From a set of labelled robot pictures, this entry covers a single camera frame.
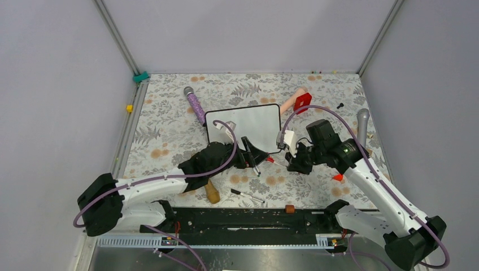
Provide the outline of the red capped whiteboard marker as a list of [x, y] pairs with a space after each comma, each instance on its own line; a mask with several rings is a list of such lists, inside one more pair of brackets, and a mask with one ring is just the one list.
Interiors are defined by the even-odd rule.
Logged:
[[274, 158], [272, 158], [272, 157], [268, 157], [268, 158], [266, 159], [266, 161], [268, 161], [268, 162], [270, 162], [270, 163], [272, 163], [272, 164], [279, 165], [279, 166], [281, 166], [281, 167], [287, 167], [287, 165], [276, 161], [276, 160], [275, 160]]

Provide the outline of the white whiteboard black frame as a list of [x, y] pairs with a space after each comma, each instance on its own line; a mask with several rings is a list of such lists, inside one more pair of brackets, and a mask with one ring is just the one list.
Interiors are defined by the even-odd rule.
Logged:
[[207, 137], [209, 142], [218, 141], [219, 130], [215, 128], [214, 121], [236, 123], [234, 134], [238, 147], [245, 149], [241, 137], [247, 136], [251, 143], [267, 153], [279, 151], [276, 138], [281, 130], [280, 106], [266, 104], [261, 106], [237, 107], [225, 110], [208, 111], [205, 114]]

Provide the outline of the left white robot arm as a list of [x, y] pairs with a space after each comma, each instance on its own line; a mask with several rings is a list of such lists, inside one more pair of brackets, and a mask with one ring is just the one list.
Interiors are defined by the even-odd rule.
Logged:
[[241, 141], [244, 148], [235, 143], [209, 143], [177, 167], [150, 177], [114, 179], [111, 173], [100, 175], [78, 197], [80, 211], [74, 227], [84, 228], [90, 237], [141, 225], [156, 226], [162, 232], [172, 230], [175, 217], [158, 199], [204, 187], [211, 177], [231, 167], [254, 168], [269, 156], [247, 137]]

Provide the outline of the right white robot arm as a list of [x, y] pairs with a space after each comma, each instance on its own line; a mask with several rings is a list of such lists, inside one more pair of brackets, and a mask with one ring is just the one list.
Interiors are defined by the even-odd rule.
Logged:
[[382, 174], [355, 137], [342, 141], [328, 120], [306, 127], [311, 145], [299, 143], [291, 130], [281, 130], [277, 146], [287, 148], [287, 170], [310, 174], [314, 165], [336, 169], [356, 185], [381, 212], [382, 218], [364, 213], [344, 200], [327, 207], [327, 230], [354, 231], [385, 249], [390, 260], [403, 270], [411, 270], [439, 247], [447, 228], [440, 216], [428, 216]]

